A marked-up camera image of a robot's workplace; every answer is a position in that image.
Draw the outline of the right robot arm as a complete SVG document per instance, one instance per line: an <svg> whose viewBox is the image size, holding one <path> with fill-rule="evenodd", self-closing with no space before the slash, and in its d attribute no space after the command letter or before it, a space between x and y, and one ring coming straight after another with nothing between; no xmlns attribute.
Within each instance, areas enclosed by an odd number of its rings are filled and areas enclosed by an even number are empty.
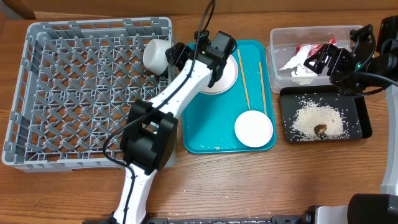
<svg viewBox="0 0 398 224"><path fill-rule="evenodd" d="M304 65L317 74L326 70L346 96L385 95L385 128L379 134L387 147L384 176L379 193L354 194L346 205L313 205L301 223L397 223L397 16L383 18L377 34L368 24L350 30L349 37L351 50L325 44Z"/></svg>

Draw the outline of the white rice pile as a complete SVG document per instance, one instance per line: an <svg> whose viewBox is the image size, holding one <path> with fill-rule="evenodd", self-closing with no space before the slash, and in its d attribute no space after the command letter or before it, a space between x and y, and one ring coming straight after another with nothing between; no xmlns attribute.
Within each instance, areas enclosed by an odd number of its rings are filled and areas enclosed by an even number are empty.
<svg viewBox="0 0 398 224"><path fill-rule="evenodd" d="M348 108L337 108L324 102L303 99L299 101L300 108L297 109L292 118L286 124L286 131L291 142L330 141L361 139L362 130L359 119L355 116L349 117ZM327 125L324 135L318 137L314 133L314 127L319 124Z"/></svg>

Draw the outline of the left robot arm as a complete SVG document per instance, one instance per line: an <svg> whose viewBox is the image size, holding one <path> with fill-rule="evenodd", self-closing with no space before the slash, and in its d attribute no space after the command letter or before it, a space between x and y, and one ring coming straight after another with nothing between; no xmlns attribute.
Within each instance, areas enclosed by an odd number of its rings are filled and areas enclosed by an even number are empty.
<svg viewBox="0 0 398 224"><path fill-rule="evenodd" d="M110 223L142 223L146 202L156 172L171 165L177 148L178 119L187 105L205 88L218 83L227 60L237 48L237 41L219 31L214 40L207 30L196 31L193 48L178 42L152 39L144 50L144 66L161 75L170 66L179 70L177 77L149 101L132 103L125 126L110 138L121 135L120 149L125 179L117 209Z"/></svg>

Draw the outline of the large white plate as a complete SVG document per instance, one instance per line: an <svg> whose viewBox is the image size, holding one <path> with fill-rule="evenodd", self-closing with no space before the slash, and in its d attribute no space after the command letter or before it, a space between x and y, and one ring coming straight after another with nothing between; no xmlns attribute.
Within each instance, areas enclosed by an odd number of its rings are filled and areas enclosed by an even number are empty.
<svg viewBox="0 0 398 224"><path fill-rule="evenodd" d="M236 59L230 55L226 61L222 77L209 88L206 87L201 91L206 95L217 95L229 90L236 82L238 77L238 64Z"/></svg>

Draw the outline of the small white pink plate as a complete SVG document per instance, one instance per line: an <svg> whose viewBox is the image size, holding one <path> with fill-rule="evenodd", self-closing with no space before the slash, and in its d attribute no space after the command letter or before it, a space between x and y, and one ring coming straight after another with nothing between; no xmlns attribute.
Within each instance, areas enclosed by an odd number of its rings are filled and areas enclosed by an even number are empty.
<svg viewBox="0 0 398 224"><path fill-rule="evenodd" d="M274 128L266 114L249 110L238 116L234 132L237 139L245 146L262 147L271 140Z"/></svg>

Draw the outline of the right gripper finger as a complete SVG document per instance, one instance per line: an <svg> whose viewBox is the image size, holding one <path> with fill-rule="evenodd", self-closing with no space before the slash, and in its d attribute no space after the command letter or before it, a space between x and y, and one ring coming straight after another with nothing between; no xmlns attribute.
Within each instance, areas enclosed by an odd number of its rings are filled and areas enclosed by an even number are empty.
<svg viewBox="0 0 398 224"><path fill-rule="evenodd" d="M320 76L323 72L323 65L319 60L309 60L304 61L305 73L310 77Z"/></svg>
<svg viewBox="0 0 398 224"><path fill-rule="evenodd" d="M322 62L326 60L329 53L330 45L323 45L317 52L310 56L307 60L309 62Z"/></svg>

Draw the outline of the grey bowl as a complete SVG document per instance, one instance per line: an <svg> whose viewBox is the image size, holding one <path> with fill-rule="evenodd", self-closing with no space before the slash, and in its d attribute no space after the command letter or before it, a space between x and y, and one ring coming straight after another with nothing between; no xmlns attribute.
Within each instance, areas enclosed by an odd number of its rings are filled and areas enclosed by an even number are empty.
<svg viewBox="0 0 398 224"><path fill-rule="evenodd" d="M143 64L146 69L155 75L166 76L169 63L165 52L171 47L169 40L152 39L144 50Z"/></svg>

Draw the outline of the white red wrapper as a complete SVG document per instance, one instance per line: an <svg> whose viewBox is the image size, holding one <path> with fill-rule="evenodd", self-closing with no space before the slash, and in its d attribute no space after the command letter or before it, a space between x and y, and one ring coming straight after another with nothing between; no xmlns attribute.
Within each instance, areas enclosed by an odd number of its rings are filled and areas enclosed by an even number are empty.
<svg viewBox="0 0 398 224"><path fill-rule="evenodd" d="M296 47L296 54L280 68L280 71L288 71L293 82L299 85L309 85L313 77L318 74L304 65L304 61L321 49L321 44L301 44Z"/></svg>

